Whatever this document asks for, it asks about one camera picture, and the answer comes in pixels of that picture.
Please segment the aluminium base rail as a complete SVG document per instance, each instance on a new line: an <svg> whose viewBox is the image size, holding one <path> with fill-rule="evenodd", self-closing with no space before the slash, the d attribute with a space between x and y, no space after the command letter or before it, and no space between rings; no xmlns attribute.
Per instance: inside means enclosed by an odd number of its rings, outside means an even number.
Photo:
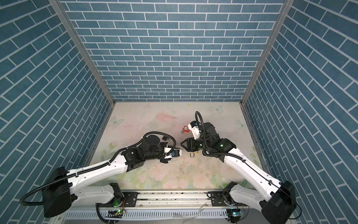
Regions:
<svg viewBox="0 0 358 224"><path fill-rule="evenodd" d="M101 223L134 220L225 218L236 223L254 209L271 224L285 224L297 205L292 187L270 186L268 198L256 190L230 184L222 190L139 190L114 195L109 185L87 187L66 211L51 219L53 224L69 220L94 220Z"/></svg>

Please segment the red padlock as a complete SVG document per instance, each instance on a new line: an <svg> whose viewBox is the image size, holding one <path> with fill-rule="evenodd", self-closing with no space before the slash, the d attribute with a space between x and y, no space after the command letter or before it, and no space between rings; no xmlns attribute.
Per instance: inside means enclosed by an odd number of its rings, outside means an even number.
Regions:
<svg viewBox="0 0 358 224"><path fill-rule="evenodd" d="M188 126L184 126L181 132L182 132L182 133L189 133L189 132L190 132L189 127L188 127Z"/></svg>

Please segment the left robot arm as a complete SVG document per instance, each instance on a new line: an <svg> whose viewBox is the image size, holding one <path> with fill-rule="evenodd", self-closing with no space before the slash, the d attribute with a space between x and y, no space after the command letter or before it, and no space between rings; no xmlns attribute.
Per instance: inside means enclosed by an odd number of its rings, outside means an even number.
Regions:
<svg viewBox="0 0 358 224"><path fill-rule="evenodd" d="M112 158L79 169L59 167L52 171L46 183L26 193L19 201L23 206L42 206L45 217L64 213L84 197L85 187L107 177L140 168L148 160L168 163L180 157L176 140L162 132L146 133L139 142L119 149Z"/></svg>

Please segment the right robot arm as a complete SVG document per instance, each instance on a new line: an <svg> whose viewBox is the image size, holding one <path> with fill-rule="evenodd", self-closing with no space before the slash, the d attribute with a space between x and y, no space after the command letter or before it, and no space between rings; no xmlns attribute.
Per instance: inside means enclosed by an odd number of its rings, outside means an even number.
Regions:
<svg viewBox="0 0 358 224"><path fill-rule="evenodd" d="M193 137L181 143L187 152L201 150L206 157L218 158L253 185L254 190L250 190L231 182L222 191L227 204L243 203L260 211L271 224L293 219L293 212L301 207L291 182L281 182L250 161L232 141L221 138L211 123L204 122L200 112L195 112L188 129Z"/></svg>

